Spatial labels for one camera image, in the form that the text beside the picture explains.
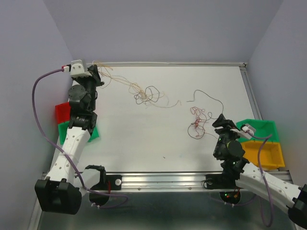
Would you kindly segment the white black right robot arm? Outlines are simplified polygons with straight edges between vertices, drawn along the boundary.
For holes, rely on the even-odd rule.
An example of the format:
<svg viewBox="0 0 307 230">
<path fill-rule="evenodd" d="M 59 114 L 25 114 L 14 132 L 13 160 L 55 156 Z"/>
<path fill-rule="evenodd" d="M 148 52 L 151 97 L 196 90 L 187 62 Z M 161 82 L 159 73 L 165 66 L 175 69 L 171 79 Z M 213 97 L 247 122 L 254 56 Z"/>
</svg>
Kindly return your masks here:
<svg viewBox="0 0 307 230">
<path fill-rule="evenodd" d="M 221 183 L 226 187 L 235 185 L 253 192 L 258 197 L 269 201 L 271 207 L 277 206 L 287 213 L 294 224 L 305 229 L 307 227 L 307 187 L 283 181 L 266 173 L 262 165 L 256 166 L 244 158 L 245 152 L 238 139 L 254 138 L 256 129 L 249 124 L 238 128 L 223 114 L 218 116 L 212 126 L 219 136 L 213 156 L 222 162 Z"/>
</svg>

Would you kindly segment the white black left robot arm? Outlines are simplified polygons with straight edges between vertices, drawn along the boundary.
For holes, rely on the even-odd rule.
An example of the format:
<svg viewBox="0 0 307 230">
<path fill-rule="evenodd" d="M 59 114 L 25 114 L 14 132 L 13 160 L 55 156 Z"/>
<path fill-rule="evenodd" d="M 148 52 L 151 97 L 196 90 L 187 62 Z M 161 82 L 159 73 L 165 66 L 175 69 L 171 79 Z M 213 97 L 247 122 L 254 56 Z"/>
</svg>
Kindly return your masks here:
<svg viewBox="0 0 307 230">
<path fill-rule="evenodd" d="M 86 67 L 82 60 L 72 61 L 53 71 L 68 72 L 77 83 L 68 91 L 70 119 L 64 144 L 55 146 L 60 153 L 45 179 L 37 180 L 35 193 L 45 212 L 76 214 L 87 193 L 84 182 L 74 186 L 77 164 L 97 122 L 97 87 L 104 85 L 97 65 Z"/>
</svg>

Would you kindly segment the green plastic bin right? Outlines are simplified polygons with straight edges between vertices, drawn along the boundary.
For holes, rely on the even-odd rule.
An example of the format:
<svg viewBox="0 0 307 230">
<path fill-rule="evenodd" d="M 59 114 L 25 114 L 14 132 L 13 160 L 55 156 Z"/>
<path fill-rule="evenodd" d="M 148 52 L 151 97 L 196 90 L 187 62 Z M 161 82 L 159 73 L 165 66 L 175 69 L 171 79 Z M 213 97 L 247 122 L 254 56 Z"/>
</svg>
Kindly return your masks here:
<svg viewBox="0 0 307 230">
<path fill-rule="evenodd" d="M 269 139 L 271 142 L 280 142 L 277 127 L 274 121 L 270 120 L 256 120 L 256 119 L 245 119 L 236 123 L 238 128 L 243 125 L 249 124 L 256 129 L 254 135 L 257 137 L 267 137 L 272 135 Z"/>
</svg>

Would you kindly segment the green plastic bin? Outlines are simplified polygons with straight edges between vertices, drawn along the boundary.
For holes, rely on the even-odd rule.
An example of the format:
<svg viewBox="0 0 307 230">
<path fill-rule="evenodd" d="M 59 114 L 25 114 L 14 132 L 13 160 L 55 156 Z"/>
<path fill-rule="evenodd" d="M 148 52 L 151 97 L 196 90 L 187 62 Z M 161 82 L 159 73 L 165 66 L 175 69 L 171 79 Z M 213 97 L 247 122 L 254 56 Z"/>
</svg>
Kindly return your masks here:
<svg viewBox="0 0 307 230">
<path fill-rule="evenodd" d="M 69 125 L 69 121 L 58 124 L 59 141 L 60 141 L 61 145 L 64 144 L 64 141 L 65 141 L 65 138 L 66 138 L 66 135 L 67 135 L 68 125 Z M 91 137 L 88 140 L 88 142 L 91 142 L 91 141 L 93 141 L 94 139 L 97 139 L 97 138 L 99 138 L 99 132 L 98 132 L 97 127 L 95 127 Z"/>
<path fill-rule="evenodd" d="M 274 121 L 270 120 L 256 120 L 256 119 L 245 119 L 236 123 L 238 128 L 243 125 L 249 124 L 256 129 L 254 135 L 257 137 L 267 137 L 272 135 L 269 139 L 271 142 L 280 142 L 277 127 Z"/>
</svg>

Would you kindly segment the red plastic bin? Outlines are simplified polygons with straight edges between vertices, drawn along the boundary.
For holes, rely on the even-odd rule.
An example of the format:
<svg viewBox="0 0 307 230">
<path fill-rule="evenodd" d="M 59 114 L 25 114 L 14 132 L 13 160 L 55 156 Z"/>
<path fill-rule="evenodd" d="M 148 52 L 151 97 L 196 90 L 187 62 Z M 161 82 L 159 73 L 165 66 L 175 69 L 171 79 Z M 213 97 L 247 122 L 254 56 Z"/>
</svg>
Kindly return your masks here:
<svg viewBox="0 0 307 230">
<path fill-rule="evenodd" d="M 58 104 L 55 106 L 55 116 L 57 124 L 69 121 L 71 107 L 69 102 Z"/>
</svg>

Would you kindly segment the yellow plastic bin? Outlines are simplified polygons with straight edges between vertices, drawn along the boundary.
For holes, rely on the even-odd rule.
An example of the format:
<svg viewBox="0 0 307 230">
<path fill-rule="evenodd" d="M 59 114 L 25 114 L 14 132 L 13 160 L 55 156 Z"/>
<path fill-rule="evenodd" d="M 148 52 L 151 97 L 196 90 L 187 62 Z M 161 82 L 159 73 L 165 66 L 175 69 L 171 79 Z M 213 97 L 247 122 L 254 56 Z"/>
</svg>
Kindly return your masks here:
<svg viewBox="0 0 307 230">
<path fill-rule="evenodd" d="M 250 140 L 242 142 L 244 158 L 259 166 L 258 152 L 262 141 Z M 281 145 L 279 142 L 266 142 L 260 153 L 260 162 L 265 170 L 276 170 L 285 167 Z"/>
</svg>

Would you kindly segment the green plastic bin left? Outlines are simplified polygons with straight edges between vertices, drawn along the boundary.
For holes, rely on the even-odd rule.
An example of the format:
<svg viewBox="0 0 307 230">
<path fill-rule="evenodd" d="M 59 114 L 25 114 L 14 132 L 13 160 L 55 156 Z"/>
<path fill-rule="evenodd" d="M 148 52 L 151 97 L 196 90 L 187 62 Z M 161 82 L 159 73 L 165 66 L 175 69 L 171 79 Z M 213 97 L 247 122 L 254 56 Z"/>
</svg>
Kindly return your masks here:
<svg viewBox="0 0 307 230">
<path fill-rule="evenodd" d="M 69 125 L 69 121 L 58 124 L 59 141 L 60 141 L 61 145 L 64 144 L 64 141 L 65 141 L 65 138 L 66 138 L 66 135 L 67 135 L 68 125 Z M 91 142 L 91 141 L 93 141 L 94 139 L 97 139 L 97 138 L 99 138 L 99 132 L 98 132 L 97 127 L 95 127 L 91 137 L 88 140 L 88 142 Z"/>
</svg>

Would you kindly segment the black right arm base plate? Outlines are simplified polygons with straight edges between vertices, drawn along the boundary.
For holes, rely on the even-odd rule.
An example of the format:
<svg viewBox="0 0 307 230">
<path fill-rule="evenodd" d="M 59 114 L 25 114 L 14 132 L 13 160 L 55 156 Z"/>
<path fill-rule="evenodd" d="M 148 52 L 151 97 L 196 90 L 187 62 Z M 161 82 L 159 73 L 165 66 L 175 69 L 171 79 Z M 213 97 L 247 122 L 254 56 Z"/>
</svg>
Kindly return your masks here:
<svg viewBox="0 0 307 230">
<path fill-rule="evenodd" d="M 205 175 L 203 187 L 213 189 L 234 189 L 235 180 L 239 178 L 239 173 L 230 169 L 224 169 L 221 173 L 211 173 Z"/>
</svg>

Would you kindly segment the aluminium table frame rail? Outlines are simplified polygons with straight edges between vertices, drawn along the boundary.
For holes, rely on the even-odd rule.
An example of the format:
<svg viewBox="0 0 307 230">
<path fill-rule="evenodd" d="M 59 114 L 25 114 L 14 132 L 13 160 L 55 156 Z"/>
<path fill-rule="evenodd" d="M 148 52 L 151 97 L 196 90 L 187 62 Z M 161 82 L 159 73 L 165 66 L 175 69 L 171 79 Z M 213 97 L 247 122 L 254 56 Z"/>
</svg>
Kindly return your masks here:
<svg viewBox="0 0 307 230">
<path fill-rule="evenodd" d="M 83 171 L 81 172 L 78 170 L 79 174 L 75 175 L 74 186 L 80 186 L 82 182 L 85 184 L 85 173 Z M 182 192 L 184 189 L 192 187 L 196 187 L 197 190 L 206 189 L 203 187 L 205 175 L 194 175 L 191 179 L 188 179 L 184 174 L 170 172 L 125 173 L 120 175 L 122 175 L 122 185 L 121 190 L 118 191 L 91 190 L 85 185 L 85 188 L 88 190 L 87 193 L 91 194 L 90 201 L 93 206 L 97 208 L 107 208 L 107 202 L 110 197 L 126 197 L 128 192 Z M 235 207 L 241 205 L 240 192 L 246 189 L 236 186 L 234 189 L 213 190 L 218 190 L 220 192 L 221 202 Z"/>
</svg>

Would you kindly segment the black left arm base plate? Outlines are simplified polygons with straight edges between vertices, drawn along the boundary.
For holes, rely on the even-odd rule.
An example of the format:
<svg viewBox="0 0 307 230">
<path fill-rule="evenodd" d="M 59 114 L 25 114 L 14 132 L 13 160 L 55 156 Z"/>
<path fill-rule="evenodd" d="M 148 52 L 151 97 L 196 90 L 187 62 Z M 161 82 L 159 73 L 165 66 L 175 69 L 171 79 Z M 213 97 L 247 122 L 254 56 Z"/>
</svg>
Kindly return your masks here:
<svg viewBox="0 0 307 230">
<path fill-rule="evenodd" d="M 109 174 L 104 166 L 88 165 L 83 172 L 85 185 L 91 190 L 121 190 L 122 175 Z"/>
</svg>

